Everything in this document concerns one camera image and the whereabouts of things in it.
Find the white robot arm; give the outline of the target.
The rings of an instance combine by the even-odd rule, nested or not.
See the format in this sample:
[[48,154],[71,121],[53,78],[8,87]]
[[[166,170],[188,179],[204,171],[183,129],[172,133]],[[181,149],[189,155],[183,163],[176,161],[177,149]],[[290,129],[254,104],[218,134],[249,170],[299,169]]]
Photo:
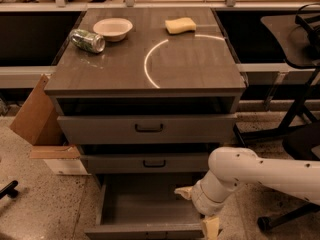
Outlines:
[[195,185],[174,190],[190,200],[204,216],[201,227],[206,240],[217,239],[217,214],[224,207],[225,200],[247,183],[259,184],[306,202],[278,218],[260,217],[257,223],[262,231],[319,210],[319,161],[267,159],[248,148],[220,147],[210,154],[208,167],[208,172]]

